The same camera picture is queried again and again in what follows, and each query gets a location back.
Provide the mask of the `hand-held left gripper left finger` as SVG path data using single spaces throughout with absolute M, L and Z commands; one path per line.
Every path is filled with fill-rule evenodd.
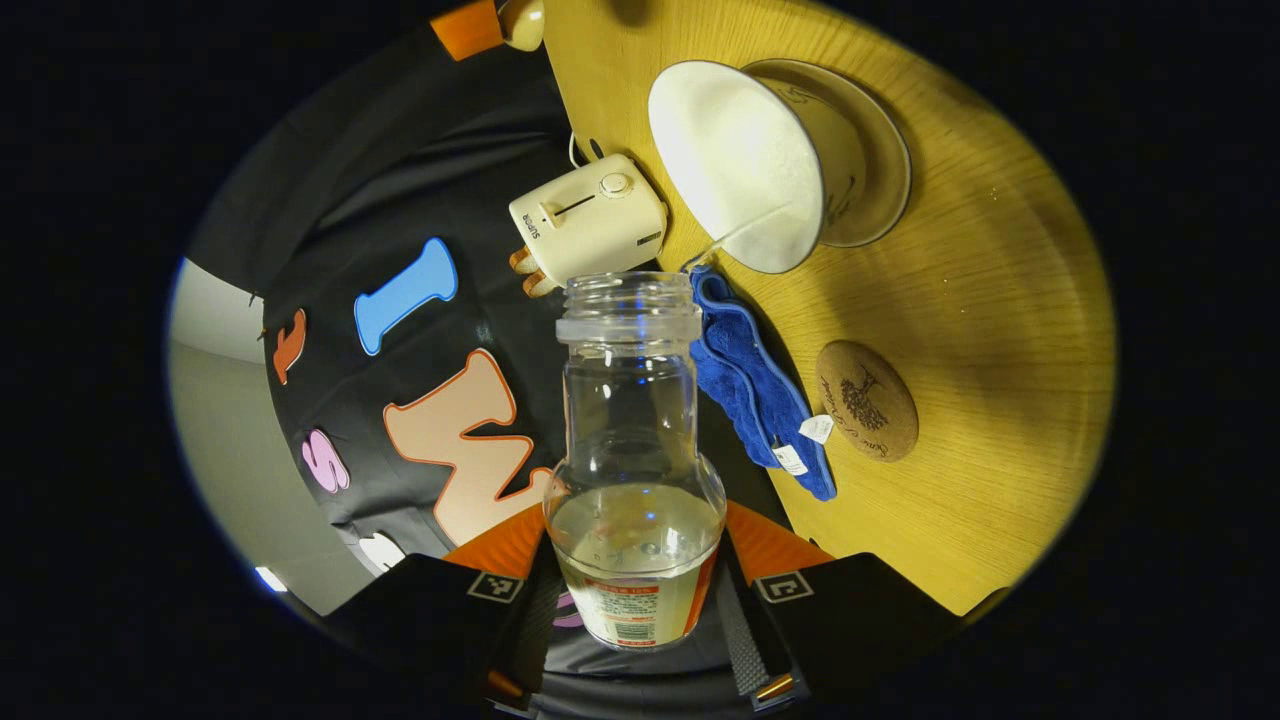
M 407 555 L 320 624 L 448 710 L 530 714 L 562 584 L 535 503 L 444 559 Z

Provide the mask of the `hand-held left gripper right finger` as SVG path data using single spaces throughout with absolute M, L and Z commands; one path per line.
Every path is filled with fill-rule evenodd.
M 716 602 L 736 691 L 756 714 L 851 700 L 966 624 L 878 556 L 833 557 L 735 502 Z

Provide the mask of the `round cork coaster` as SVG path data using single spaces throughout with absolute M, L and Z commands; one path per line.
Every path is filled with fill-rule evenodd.
M 920 421 L 899 373 L 872 348 L 847 340 L 828 343 L 815 360 L 824 410 L 860 454 L 896 462 L 916 446 Z

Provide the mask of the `white toaster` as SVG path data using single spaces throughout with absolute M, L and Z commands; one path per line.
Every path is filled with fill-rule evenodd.
M 524 246 L 559 288 L 579 275 L 630 272 L 660 252 L 669 210 L 632 159 L 611 154 L 509 206 Z

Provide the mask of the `black backdrop cloth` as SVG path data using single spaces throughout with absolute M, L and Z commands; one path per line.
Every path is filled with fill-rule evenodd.
M 284 118 L 201 220 L 189 260 L 262 300 L 276 423 L 352 555 L 334 598 L 303 593 L 320 628 L 407 555 L 543 509 L 566 454 L 566 286 L 525 295 L 508 206 L 586 141 L 553 38 L 453 61 L 426 28 Z M 595 641 L 559 574 L 543 691 L 513 717 L 778 720 L 736 691 L 716 565 L 692 633 L 648 653 Z

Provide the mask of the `blue towel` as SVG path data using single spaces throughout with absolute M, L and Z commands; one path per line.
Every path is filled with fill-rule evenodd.
M 690 347 L 699 388 L 728 416 L 751 461 L 781 469 L 813 498 L 831 501 L 837 487 L 824 443 L 803 430 L 814 413 L 771 356 L 755 314 L 708 266 L 692 270 L 691 284 L 701 310 L 701 336 Z

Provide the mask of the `white teacup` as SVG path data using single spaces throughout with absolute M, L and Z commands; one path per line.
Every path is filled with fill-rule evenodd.
M 675 191 L 699 225 L 755 272 L 803 264 L 865 193 L 855 124 L 799 82 L 681 61 L 658 74 L 646 108 Z

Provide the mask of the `clear glass water bottle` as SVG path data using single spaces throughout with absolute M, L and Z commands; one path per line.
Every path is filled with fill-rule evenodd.
M 556 324 L 566 454 L 543 500 L 547 534 L 588 633 L 648 653 L 696 628 L 727 497 L 699 446 L 686 274 L 580 275 Z

